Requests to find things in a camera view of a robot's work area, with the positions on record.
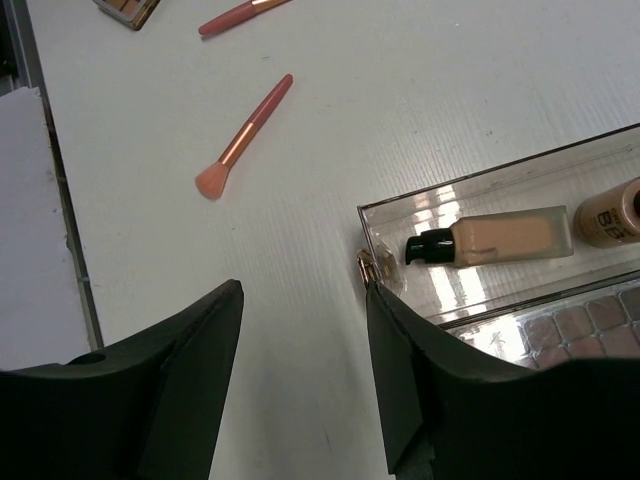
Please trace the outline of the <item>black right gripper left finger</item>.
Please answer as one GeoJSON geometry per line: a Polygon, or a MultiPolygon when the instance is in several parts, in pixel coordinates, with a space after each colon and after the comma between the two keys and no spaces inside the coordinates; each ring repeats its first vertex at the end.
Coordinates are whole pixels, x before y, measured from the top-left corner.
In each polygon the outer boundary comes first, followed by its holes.
{"type": "Polygon", "coordinates": [[[1,375],[5,479],[205,479],[239,340],[229,280],[183,311],[67,364],[1,375]]]}

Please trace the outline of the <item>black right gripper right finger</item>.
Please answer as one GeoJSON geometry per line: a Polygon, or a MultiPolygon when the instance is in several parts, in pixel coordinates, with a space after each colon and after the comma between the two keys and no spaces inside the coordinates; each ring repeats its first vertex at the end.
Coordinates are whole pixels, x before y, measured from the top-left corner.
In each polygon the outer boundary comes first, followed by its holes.
{"type": "Polygon", "coordinates": [[[379,284],[367,289],[366,313],[394,477],[638,477],[637,360],[515,365],[427,322],[379,284]]]}

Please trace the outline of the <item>long clear eyeshadow palette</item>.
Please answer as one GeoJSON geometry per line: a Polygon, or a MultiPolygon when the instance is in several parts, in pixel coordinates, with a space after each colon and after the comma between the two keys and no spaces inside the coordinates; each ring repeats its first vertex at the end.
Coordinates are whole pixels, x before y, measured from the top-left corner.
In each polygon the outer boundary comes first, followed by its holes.
{"type": "Polygon", "coordinates": [[[639,281],[451,328],[498,359],[544,370],[574,359],[639,357],[639,281]]]}

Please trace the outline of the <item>square foundation bottle black pump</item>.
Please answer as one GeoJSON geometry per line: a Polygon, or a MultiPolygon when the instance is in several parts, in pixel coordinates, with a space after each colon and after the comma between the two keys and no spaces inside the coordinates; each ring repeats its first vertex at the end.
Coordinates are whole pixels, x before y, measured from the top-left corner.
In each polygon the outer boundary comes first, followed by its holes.
{"type": "Polygon", "coordinates": [[[462,217],[407,239],[404,261],[456,268],[566,258],[574,253],[564,206],[462,217]]]}

